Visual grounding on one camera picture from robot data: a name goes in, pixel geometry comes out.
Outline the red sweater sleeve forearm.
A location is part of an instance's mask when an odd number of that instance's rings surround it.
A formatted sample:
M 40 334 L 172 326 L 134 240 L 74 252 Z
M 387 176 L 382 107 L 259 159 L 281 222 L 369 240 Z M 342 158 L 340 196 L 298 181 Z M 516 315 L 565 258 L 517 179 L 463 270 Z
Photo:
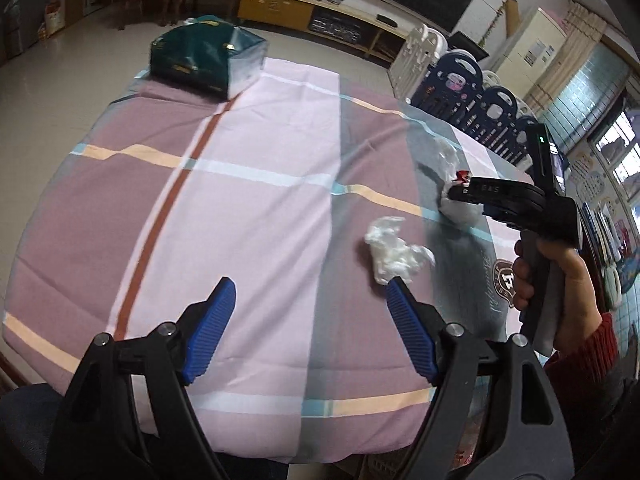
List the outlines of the red sweater sleeve forearm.
M 553 387 L 593 386 L 604 382 L 619 356 L 612 315 L 605 313 L 591 336 L 570 353 L 556 352 L 544 370 Z

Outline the person's right hand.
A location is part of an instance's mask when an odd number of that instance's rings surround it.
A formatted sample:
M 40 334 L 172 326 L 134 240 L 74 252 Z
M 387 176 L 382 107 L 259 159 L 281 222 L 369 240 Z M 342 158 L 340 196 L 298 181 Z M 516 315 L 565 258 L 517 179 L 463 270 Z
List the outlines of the person's right hand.
M 521 232 L 514 307 L 521 312 L 521 333 L 543 356 L 570 354 L 602 323 L 596 294 L 584 259 L 562 242 Z

